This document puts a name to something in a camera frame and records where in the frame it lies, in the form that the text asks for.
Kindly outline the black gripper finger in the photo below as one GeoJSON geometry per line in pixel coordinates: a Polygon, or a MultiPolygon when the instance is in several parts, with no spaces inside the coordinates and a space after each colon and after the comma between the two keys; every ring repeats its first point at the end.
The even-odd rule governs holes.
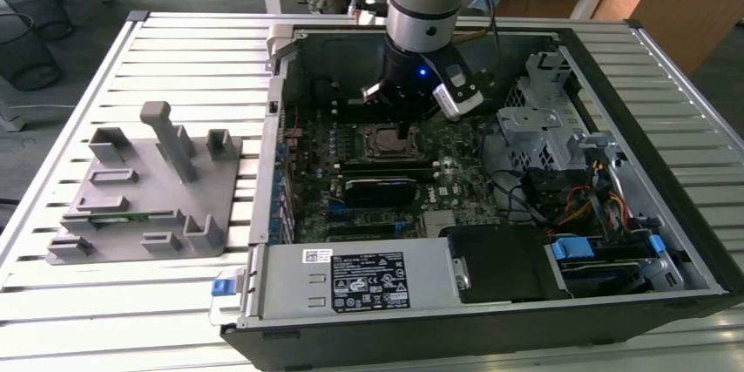
{"type": "Polygon", "coordinates": [[[404,101],[404,137],[408,136],[414,123],[428,120],[440,110],[435,99],[407,99],[404,101]]]}
{"type": "Polygon", "coordinates": [[[371,107],[388,122],[395,123],[396,137],[407,138],[407,115],[404,97],[399,87],[390,81],[379,81],[362,90],[364,105],[371,107]]]}

